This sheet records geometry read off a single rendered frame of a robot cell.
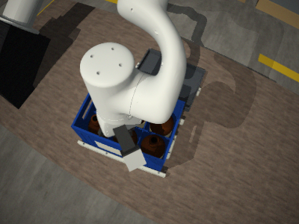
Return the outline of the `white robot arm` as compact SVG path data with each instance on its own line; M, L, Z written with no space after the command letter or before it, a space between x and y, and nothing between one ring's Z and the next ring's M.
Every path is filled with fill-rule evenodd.
M32 25L43 1L8 0L0 20L39 34ZM137 69L131 51L119 43L96 45L81 59L81 76L99 116L106 123L121 125L136 117L163 124L172 115L185 79L187 60L182 38L167 14L168 2L117 1L118 13L158 43L161 67L157 75ZM129 172L146 164L141 148L134 143L126 125L112 129Z

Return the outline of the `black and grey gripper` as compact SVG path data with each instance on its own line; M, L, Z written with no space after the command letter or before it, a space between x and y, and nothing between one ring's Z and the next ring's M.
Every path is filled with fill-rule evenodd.
M136 117L132 117L128 122L123 123L121 125L111 125L111 124L108 124L108 123L104 122L99 117L99 114L97 113L97 111L96 111L96 116L97 116L97 119L98 119L100 127L101 127L98 130L98 135L100 137L102 137L102 136L106 136L106 137L112 137L112 136L114 136L115 134L114 134L114 131L113 131L112 128L117 128L117 127L119 127L121 125L126 125L126 127L127 127L128 131L129 131L130 135L132 136L132 132L134 131L135 126L140 125L141 122L142 122L142 119L138 119ZM116 136L114 136L114 137L116 138Z

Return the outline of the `blue crate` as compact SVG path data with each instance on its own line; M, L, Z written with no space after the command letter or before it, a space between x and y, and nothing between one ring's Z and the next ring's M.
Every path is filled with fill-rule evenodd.
M91 100L91 97L88 99L86 105L84 106L82 114L81 114L81 119L80 119L80 123L79 123L79 130L78 130L80 138L85 143L87 143L89 145L95 146L98 149L101 149L103 151L109 152L113 155L116 155L116 156L119 156L119 157L122 158L122 155L120 153L120 150L122 150L121 147L120 147L120 144L112 141L113 137L109 137L108 139L106 139L104 137L100 137L99 135L93 134L93 133L88 131L88 123L89 123L91 117L94 114L96 114L96 107L95 107L94 103L92 102L90 107L87 110L87 113L84 116L84 119L82 118L83 115L84 115L84 112L87 109L87 106L90 103L90 100ZM144 159L147 163L147 164L144 164L143 166L149 167L151 169L154 169L154 170L157 170L157 171L161 172L161 168L163 167L164 162L165 162L166 157L167 157L167 154L169 152L170 145L173 141L173 137L174 137L174 134L176 132L176 128L177 128L177 125L179 123L179 119L181 117L184 105L185 105L185 102L181 101L181 100L178 100L177 103L176 103L176 107L174 108L174 111L171 115L173 117L174 125L173 125L173 130L171 132L170 137L165 137L165 136L162 136L160 134L156 134L154 132L151 132L150 131L150 122L147 122L147 121L144 125L144 128L139 128L139 127L135 126L134 130L135 130L135 132L138 136L138 145L139 145L139 147L141 147L142 140L146 136L151 135L151 134L156 134L156 135L160 136L165 142L165 147L166 148L165 148L164 155L163 155L162 159L154 157L152 155L148 155L148 154L142 152L142 154L144 156Z

